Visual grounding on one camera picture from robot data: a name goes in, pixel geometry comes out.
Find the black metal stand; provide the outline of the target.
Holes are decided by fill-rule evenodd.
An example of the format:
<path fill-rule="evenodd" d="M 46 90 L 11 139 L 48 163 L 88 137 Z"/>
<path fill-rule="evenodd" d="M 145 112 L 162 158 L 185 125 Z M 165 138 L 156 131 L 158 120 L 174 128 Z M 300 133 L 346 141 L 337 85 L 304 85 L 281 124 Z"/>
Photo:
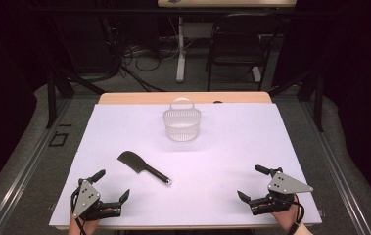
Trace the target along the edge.
<path fill-rule="evenodd" d="M 51 71 L 47 76 L 47 98 L 48 98 L 48 122 L 46 127 L 50 128 L 57 118 L 57 96 L 56 91 L 69 99 L 74 95 L 66 70 Z"/>
<path fill-rule="evenodd" d="M 278 87 L 271 89 L 270 91 L 268 91 L 268 94 L 270 97 L 274 97 L 299 82 L 301 83 L 301 88 L 297 93 L 297 98 L 301 102 L 307 102 L 310 100 L 311 96 L 314 96 L 313 122 L 317 129 L 322 132 L 324 79 L 320 72 L 315 70 L 308 70 L 300 76 L 284 83 L 283 85 L 279 85 Z"/>

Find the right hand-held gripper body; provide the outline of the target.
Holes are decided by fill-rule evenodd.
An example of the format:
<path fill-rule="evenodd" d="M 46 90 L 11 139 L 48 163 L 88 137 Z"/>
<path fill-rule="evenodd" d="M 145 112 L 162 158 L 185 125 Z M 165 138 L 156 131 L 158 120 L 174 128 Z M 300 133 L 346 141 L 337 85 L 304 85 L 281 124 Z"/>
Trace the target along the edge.
<path fill-rule="evenodd" d="M 267 185 L 268 194 L 261 199 L 249 200 L 253 215 L 284 212 L 295 202 L 297 193 L 312 192 L 313 188 L 287 175 L 282 170 L 269 170 L 271 181 Z"/>

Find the person's left hand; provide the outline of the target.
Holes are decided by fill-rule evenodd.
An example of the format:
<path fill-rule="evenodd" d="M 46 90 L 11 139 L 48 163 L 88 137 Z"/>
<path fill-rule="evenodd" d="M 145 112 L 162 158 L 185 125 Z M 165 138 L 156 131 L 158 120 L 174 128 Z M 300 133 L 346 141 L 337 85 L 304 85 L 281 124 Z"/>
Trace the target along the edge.
<path fill-rule="evenodd" d="M 70 222 L 69 229 L 78 227 L 80 230 L 82 230 L 84 227 L 86 227 L 88 229 L 94 228 L 94 230 L 96 231 L 100 220 L 97 219 L 97 220 L 91 220 L 91 221 L 84 221 L 81 218 L 75 219 L 72 215 L 72 212 L 70 212 L 69 222 Z"/>

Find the black horizontal bar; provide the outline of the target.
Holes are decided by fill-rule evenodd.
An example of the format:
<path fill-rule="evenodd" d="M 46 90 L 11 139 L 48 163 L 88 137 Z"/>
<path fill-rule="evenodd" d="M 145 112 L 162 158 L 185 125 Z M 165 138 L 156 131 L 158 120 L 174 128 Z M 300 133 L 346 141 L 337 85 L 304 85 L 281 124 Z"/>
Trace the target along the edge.
<path fill-rule="evenodd" d="M 27 8 L 29 14 L 91 14 L 91 15 L 149 15 L 149 16 L 214 16 L 228 13 L 253 13 L 256 15 L 273 14 L 289 17 L 311 17 L 311 16 L 337 16 L 341 11 L 322 12 L 322 11 L 294 11 L 294 10 L 259 10 L 259 9 L 71 9 L 71 8 Z"/>

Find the person's right hand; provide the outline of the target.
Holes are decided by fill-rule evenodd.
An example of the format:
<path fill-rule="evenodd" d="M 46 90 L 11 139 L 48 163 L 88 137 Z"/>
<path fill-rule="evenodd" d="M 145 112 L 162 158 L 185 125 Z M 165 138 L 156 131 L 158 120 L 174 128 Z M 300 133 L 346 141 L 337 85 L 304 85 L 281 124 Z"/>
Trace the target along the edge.
<path fill-rule="evenodd" d="M 280 227 L 285 231 L 289 232 L 295 222 L 300 216 L 300 207 L 298 205 L 299 199 L 297 196 L 294 197 L 294 202 L 290 208 L 286 211 L 273 212 L 272 216 L 275 218 Z"/>

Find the black folding chair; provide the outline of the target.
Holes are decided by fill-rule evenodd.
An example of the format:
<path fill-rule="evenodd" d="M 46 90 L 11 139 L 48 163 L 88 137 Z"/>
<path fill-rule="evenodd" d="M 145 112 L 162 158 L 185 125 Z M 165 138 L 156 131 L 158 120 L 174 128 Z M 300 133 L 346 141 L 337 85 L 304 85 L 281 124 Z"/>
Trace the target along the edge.
<path fill-rule="evenodd" d="M 260 68 L 258 89 L 261 89 L 272 44 L 282 26 L 282 20 L 270 14 L 231 13 L 218 18 L 210 34 L 207 90 L 213 66 L 245 67 L 249 72 Z"/>

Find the white plastic basket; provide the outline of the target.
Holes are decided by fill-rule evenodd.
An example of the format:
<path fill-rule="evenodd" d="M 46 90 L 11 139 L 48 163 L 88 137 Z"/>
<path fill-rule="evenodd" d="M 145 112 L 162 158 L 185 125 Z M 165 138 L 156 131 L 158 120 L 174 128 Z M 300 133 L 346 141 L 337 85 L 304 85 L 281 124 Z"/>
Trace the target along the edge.
<path fill-rule="evenodd" d="M 189 98 L 174 99 L 162 118 L 166 135 L 172 141 L 191 141 L 200 133 L 201 112 Z"/>

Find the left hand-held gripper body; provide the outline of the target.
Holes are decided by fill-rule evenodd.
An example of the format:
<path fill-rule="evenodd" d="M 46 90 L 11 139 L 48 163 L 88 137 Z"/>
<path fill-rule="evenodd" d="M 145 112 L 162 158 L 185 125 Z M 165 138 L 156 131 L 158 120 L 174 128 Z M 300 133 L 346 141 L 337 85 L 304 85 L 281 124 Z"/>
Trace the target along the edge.
<path fill-rule="evenodd" d="M 102 202 L 101 194 L 87 180 L 81 180 L 71 195 L 70 207 L 72 217 L 83 221 L 121 216 L 121 202 Z"/>

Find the white-legged wooden desk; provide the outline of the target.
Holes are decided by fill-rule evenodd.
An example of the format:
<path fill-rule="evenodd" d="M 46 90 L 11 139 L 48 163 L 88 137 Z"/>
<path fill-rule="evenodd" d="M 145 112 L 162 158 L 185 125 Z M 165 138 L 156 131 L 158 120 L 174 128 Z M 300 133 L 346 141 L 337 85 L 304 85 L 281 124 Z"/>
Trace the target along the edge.
<path fill-rule="evenodd" d="M 288 9 L 295 7 L 297 0 L 158 0 L 158 6 L 162 8 L 272 8 Z M 184 50 L 184 27 L 183 19 L 178 22 L 178 67 L 176 81 L 184 81 L 185 50 Z"/>

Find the aluminium floor rail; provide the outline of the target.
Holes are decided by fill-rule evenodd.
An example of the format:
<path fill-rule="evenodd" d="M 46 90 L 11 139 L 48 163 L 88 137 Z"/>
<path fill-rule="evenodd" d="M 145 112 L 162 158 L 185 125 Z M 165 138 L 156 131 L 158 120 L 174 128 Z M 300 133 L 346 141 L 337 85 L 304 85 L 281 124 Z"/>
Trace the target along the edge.
<path fill-rule="evenodd" d="M 0 174 L 0 235 L 64 235 L 49 224 L 65 185 L 85 123 L 65 100 L 49 128 L 36 111 Z"/>
<path fill-rule="evenodd" d="M 371 228 L 359 206 L 355 195 L 352 193 L 351 188 L 343 174 L 341 167 L 324 135 L 314 122 L 313 109 L 307 102 L 301 102 L 301 107 L 305 113 L 306 119 L 317 137 L 319 144 L 324 152 L 324 159 L 326 166 L 331 174 L 334 184 L 338 190 L 343 204 L 348 212 L 348 216 L 357 232 L 357 235 L 371 235 Z"/>

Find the black kitchen knife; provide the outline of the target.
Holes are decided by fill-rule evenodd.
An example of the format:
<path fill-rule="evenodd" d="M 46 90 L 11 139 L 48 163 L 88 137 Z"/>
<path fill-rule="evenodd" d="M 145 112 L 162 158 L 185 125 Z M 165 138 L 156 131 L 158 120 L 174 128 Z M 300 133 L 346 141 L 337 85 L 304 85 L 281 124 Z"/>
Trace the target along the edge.
<path fill-rule="evenodd" d="M 147 164 L 139 155 L 137 155 L 136 153 L 134 153 L 132 151 L 122 152 L 117 157 L 117 159 L 120 162 L 127 165 L 128 167 L 130 167 L 136 173 L 140 173 L 142 171 L 148 171 L 149 173 L 154 175 L 154 177 L 159 179 L 164 184 L 166 184 L 166 185 L 171 184 L 171 180 L 167 176 L 165 176 L 164 174 L 162 174 L 158 170 L 154 169 L 152 166 Z"/>

